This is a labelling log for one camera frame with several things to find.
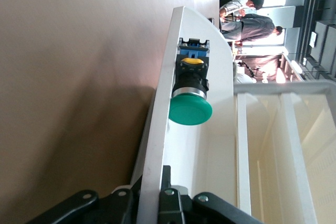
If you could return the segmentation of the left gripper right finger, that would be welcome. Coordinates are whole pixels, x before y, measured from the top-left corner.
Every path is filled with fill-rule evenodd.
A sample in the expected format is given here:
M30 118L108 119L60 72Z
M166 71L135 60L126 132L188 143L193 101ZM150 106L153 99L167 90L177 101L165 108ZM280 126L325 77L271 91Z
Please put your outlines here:
M218 196L203 192L194 198L171 185L171 167L163 166L158 223L261 223Z

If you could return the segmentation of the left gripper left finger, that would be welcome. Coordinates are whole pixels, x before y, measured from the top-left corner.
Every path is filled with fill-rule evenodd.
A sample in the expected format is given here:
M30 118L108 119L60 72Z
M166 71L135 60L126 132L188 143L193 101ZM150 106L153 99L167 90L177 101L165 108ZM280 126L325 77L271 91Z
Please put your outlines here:
M93 190L82 190L28 223L135 223L141 180L117 187L100 198Z

